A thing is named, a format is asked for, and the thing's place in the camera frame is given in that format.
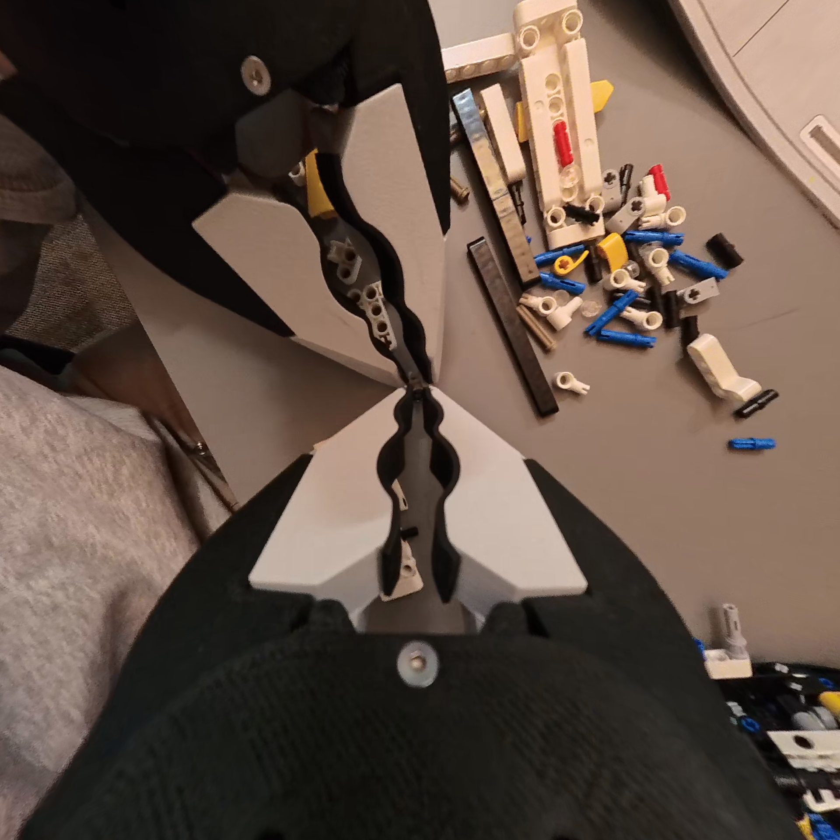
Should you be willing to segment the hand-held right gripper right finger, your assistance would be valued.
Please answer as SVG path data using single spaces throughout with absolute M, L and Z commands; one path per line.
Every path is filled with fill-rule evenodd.
M 437 593 L 482 627 L 503 603 L 581 595 L 587 581 L 526 459 L 440 389 L 425 391 Z

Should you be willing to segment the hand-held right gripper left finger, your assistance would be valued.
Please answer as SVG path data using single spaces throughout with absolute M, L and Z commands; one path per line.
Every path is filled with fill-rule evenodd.
M 395 391 L 318 444 L 248 581 L 254 589 L 340 602 L 354 624 L 380 600 L 380 552 L 393 502 L 377 459 L 398 429 Z

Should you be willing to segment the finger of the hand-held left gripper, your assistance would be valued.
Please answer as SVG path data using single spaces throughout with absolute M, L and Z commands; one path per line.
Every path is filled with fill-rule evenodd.
M 367 320 L 333 295 L 319 240 L 295 207 L 229 192 L 192 226 L 287 325 L 292 341 L 384 385 L 402 385 L 394 361 L 374 347 Z
M 436 384 L 445 336 L 446 236 L 403 86 L 391 85 L 342 111 L 333 139 L 354 209 L 399 259 L 402 297 L 423 328 L 427 380 Z

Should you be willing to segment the white lego panel assembly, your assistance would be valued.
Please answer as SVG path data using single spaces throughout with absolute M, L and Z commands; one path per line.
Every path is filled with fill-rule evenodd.
M 414 558 L 411 546 L 411 541 L 417 536 L 417 534 L 418 529 L 416 527 L 401 525 L 400 575 L 390 595 L 383 592 L 380 593 L 380 600 L 382 602 L 393 602 L 394 600 L 418 593 L 424 588 L 424 582 L 417 568 L 417 562 Z

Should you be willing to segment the small white angled lego beam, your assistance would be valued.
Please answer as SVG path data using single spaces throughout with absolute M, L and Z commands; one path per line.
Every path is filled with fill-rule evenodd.
M 362 257 L 350 238 L 330 240 L 328 261 L 336 265 L 337 278 L 345 286 L 356 283 L 361 273 Z

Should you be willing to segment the long black lego beam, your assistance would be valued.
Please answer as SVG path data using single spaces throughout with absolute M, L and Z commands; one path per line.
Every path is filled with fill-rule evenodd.
M 540 418 L 552 417 L 559 405 L 487 239 L 473 239 L 466 249 L 535 413 Z
M 526 291 L 539 282 L 539 269 L 512 194 L 502 175 L 501 165 L 492 149 L 475 95 L 471 89 L 465 88 L 452 97 L 452 103 L 516 267 L 520 288 Z

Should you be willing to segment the wide white angled lego beam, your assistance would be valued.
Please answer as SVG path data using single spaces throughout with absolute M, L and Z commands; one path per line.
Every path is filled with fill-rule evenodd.
M 396 335 L 385 305 L 382 282 L 375 280 L 363 288 L 352 288 L 348 298 L 362 310 L 367 319 L 371 334 L 383 348 L 393 351 L 396 348 Z

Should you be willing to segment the smooth white lego beam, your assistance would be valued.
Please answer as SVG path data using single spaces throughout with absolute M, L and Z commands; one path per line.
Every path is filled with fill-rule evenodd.
M 483 88 L 479 91 L 479 99 L 479 109 L 484 113 L 486 129 L 495 146 L 505 182 L 509 186 L 518 184 L 525 178 L 527 168 L 501 85 Z

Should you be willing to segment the pile of small lego parts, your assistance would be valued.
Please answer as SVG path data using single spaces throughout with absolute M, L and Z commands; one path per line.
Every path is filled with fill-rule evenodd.
M 544 286 L 580 294 L 582 286 L 568 275 L 585 264 L 610 295 L 619 298 L 636 291 L 638 299 L 661 316 L 666 329 L 676 329 L 681 312 L 714 298 L 719 282 L 742 264 L 742 257 L 722 234 L 707 241 L 712 261 L 680 248 L 684 235 L 677 228 L 686 221 L 686 210 L 670 202 L 662 165 L 650 168 L 637 191 L 611 217 L 601 240 L 542 252 L 535 263 Z

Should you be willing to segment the white lego block with pins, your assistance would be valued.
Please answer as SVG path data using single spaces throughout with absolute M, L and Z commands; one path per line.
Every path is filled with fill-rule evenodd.
M 686 352 L 712 393 L 723 401 L 742 405 L 763 391 L 760 383 L 738 373 L 716 336 L 700 334 Z

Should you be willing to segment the partly built lego model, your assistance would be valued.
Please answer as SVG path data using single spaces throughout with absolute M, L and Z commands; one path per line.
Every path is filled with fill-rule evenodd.
M 733 725 L 770 771 L 804 838 L 839 838 L 839 670 L 751 658 L 740 614 L 720 605 L 722 646 L 695 638 Z

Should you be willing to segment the lego instruction booklet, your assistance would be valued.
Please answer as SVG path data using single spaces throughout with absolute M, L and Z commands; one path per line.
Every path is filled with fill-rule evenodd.
M 839 225 L 839 2 L 670 1 L 742 126 Z

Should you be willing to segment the long white lego beam frame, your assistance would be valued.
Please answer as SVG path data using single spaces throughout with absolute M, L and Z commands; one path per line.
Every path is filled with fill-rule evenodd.
M 442 49 L 447 84 L 490 76 L 518 61 L 511 33 L 494 35 Z

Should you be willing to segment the white lego frame red piece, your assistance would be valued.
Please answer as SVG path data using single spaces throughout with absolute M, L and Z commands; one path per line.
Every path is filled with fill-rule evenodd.
M 577 2 L 526 1 L 514 46 L 532 169 L 549 249 L 604 234 L 603 178 L 589 50 Z

